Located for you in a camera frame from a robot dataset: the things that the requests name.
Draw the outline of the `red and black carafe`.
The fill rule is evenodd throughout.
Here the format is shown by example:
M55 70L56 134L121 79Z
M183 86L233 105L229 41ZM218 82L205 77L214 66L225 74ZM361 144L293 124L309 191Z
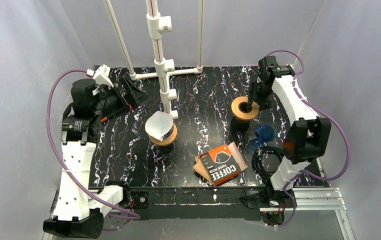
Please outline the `red and black carafe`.
M230 129L238 132L246 132L250 127L250 120L242 120L234 116L230 121Z

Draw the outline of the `white paper coffee filter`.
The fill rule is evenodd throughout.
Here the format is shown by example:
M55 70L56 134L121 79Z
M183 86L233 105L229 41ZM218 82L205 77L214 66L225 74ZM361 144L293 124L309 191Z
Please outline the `white paper coffee filter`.
M173 118L168 113L157 111L146 121L145 131L149 136L162 140L173 124Z

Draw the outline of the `orange coffee filter package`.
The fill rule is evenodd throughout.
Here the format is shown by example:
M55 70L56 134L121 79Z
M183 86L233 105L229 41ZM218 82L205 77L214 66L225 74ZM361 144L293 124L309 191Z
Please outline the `orange coffee filter package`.
M210 186L219 186L237 177L247 167L237 145L232 142L196 156L193 170Z

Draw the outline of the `blue glass dripper cone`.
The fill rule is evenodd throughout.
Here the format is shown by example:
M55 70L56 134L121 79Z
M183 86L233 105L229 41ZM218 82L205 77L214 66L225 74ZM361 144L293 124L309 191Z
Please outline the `blue glass dripper cone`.
M173 131L174 131L174 126L163 136L163 139L170 137Z

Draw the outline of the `wooden ring dripper holder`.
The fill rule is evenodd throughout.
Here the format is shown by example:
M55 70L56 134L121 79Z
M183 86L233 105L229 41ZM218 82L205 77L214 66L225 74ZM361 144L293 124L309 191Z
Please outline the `wooden ring dripper holder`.
M170 129L169 132L167 132L164 135L164 138L162 140L156 139L150 135L148 137L151 140L151 142L154 143L155 145L166 147L173 143L173 141L177 138L177 135L178 135L177 126L173 124L173 127Z

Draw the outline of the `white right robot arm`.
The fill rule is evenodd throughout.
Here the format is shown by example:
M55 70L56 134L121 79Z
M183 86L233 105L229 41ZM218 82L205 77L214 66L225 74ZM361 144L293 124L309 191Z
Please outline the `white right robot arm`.
M283 140L284 157L269 178L275 191L293 188L296 176L318 157L325 154L331 121L306 104L296 80L285 81L283 77L295 77L290 65L280 65L274 55L263 57L258 62L258 77L249 83L247 105L256 103L260 110L269 108L272 95L282 103L291 123Z

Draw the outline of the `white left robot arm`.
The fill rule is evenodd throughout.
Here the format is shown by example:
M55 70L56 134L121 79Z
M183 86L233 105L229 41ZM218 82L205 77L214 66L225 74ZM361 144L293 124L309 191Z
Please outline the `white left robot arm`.
M55 209L43 222L45 233L60 238L97 239L112 210L127 224L140 219L132 210L134 200L122 180L108 181L98 193L89 189L91 163L105 121L139 108L148 95L123 76L120 87L109 79L83 78L73 82L72 102L62 114L61 150L48 131L50 146L61 164L61 182Z

